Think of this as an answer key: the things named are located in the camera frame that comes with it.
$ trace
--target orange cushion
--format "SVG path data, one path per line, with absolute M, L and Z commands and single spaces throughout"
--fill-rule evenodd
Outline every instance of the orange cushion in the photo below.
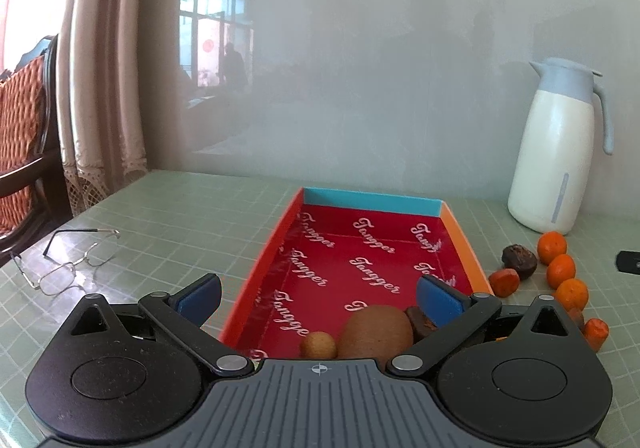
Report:
M 23 165 L 37 145 L 45 109 L 44 57 L 31 60 L 0 85 L 0 171 Z M 30 186 L 0 198 L 0 235 L 15 229 L 33 208 Z

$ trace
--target table surface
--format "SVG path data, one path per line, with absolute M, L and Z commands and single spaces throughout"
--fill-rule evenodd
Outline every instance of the table surface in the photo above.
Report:
M 63 228 L 118 229 L 120 249 L 100 268 L 78 266 L 73 287 L 57 297 L 33 290 L 13 263 L 0 269 L 0 446 L 32 448 L 42 435 L 24 399 L 26 377 L 44 346 L 86 293 L 111 303 L 138 301 L 151 291 L 174 293 L 208 272 L 221 274 L 224 299 L 203 329 L 217 336 L 254 260 L 293 194 L 284 181 L 155 171 L 67 223 Z M 489 275 L 502 249 L 518 243 L 535 251 L 539 234 L 509 215 L 502 203 L 447 199 Z M 60 234 L 51 256 L 77 260 L 91 234 Z M 640 277 L 614 267 L 620 250 L 640 250 L 640 222 L 580 216 L 567 236 L 578 278 L 590 288 L 585 318 L 599 317 L 610 337 L 599 353 L 614 400 L 600 430 L 607 446 L 640 448 Z M 27 265 L 51 268 L 47 239 L 23 254 Z M 529 304 L 549 293 L 538 268 L 508 303 Z

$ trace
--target kiwi fruit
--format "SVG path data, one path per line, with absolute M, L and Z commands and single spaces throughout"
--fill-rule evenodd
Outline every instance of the kiwi fruit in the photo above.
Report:
M 373 358 L 384 370 L 386 362 L 414 344 L 407 315 L 391 305 L 370 305 L 355 311 L 338 339 L 339 360 Z

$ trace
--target jug handle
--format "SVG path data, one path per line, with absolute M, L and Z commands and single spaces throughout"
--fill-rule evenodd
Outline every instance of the jug handle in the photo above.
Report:
M 602 124 L 604 137 L 602 140 L 602 148 L 607 155 L 613 154 L 613 122 L 611 121 L 611 113 L 609 112 L 609 106 L 606 102 L 602 87 L 598 84 L 594 84 L 593 91 L 600 98 L 600 104 L 602 105 Z

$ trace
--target glasses frame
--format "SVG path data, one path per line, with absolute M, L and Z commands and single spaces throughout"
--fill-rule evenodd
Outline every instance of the glasses frame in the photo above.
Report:
M 51 247 L 51 244 L 53 243 L 53 239 L 56 237 L 56 235 L 60 234 L 60 233 L 77 233 L 77 232 L 82 232 L 82 233 L 107 233 L 108 235 L 104 238 L 102 238 L 101 240 L 94 242 L 91 246 L 89 246 L 86 251 L 83 253 L 82 257 L 80 257 L 80 259 L 73 261 L 73 262 L 66 262 L 66 263 L 62 263 L 62 264 L 58 264 L 58 262 L 51 258 L 48 253 L 49 253 L 49 248 Z M 33 282 L 28 276 L 27 274 L 24 272 L 24 270 L 22 269 L 22 266 L 20 265 L 21 261 L 22 261 L 22 256 L 20 255 L 20 253 L 14 253 L 12 251 L 9 251 L 9 254 L 11 255 L 11 259 L 13 260 L 14 264 L 17 266 L 18 271 L 20 271 L 20 273 L 22 274 L 22 276 L 24 277 L 24 279 L 27 281 L 27 283 L 29 284 L 29 286 L 32 289 L 39 289 L 43 292 L 44 295 L 47 295 L 48 297 L 55 297 L 55 295 L 59 295 L 60 293 L 62 293 L 63 291 L 66 291 L 67 289 L 69 289 L 69 287 L 73 286 L 73 281 L 76 279 L 76 266 L 80 265 L 83 262 L 86 262 L 89 266 L 91 266 L 92 268 L 99 268 L 100 266 L 106 264 L 107 262 L 109 262 L 114 256 L 115 253 L 113 253 L 113 255 L 111 255 L 108 259 L 101 261 L 100 263 L 94 264 L 89 260 L 89 254 L 91 253 L 91 250 L 93 250 L 96 246 L 100 245 L 102 242 L 104 242 L 105 240 L 107 240 L 109 237 L 116 237 L 116 239 L 118 239 L 120 237 L 120 232 L 118 230 L 115 229 L 100 229 L 100 228 L 69 228 L 69 229 L 65 229 L 65 230 L 56 230 L 51 234 L 51 238 L 49 239 L 49 242 L 47 243 L 47 246 L 44 248 L 44 251 L 42 252 L 42 256 L 45 257 L 46 259 L 49 259 L 50 261 L 58 264 L 54 269 L 51 269 L 50 271 L 47 271 L 44 275 L 42 275 L 41 277 L 38 278 L 38 280 L 36 282 Z M 44 290 L 42 289 L 42 287 L 40 286 L 40 283 L 43 281 L 44 278 L 48 277 L 49 275 L 55 273 L 56 271 L 58 271 L 61 268 L 69 268 L 69 270 L 72 272 L 73 274 L 73 279 L 71 281 L 71 284 L 68 285 L 67 287 L 65 287 L 64 289 L 62 289 L 61 291 L 58 291 L 57 293 L 45 293 Z

